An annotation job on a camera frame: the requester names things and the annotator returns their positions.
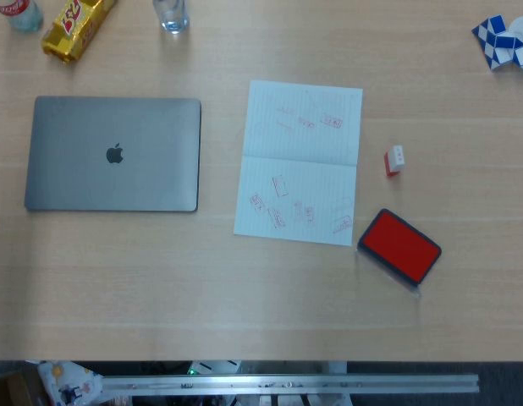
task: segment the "blue and white puzzle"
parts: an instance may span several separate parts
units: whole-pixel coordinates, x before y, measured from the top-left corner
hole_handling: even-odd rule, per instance
[[[474,27],[472,33],[480,42],[491,70],[511,62],[523,69],[523,17],[506,29],[503,16],[494,15]]]

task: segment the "yellow candy bar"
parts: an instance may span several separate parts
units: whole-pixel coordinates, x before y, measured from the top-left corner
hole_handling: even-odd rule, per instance
[[[41,40],[44,53],[78,60],[116,0],[68,0]]]

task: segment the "bottle label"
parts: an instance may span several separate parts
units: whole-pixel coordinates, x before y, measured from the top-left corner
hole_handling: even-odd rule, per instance
[[[0,6],[0,13],[13,17],[24,12],[29,4],[30,0],[16,0],[8,6]]]

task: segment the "paper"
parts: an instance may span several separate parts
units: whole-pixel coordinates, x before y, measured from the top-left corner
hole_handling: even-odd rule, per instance
[[[362,90],[253,81],[236,234],[352,244]]]

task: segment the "laptop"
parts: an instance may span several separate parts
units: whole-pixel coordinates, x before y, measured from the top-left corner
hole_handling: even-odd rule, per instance
[[[201,103],[36,98],[28,210],[195,211]]]

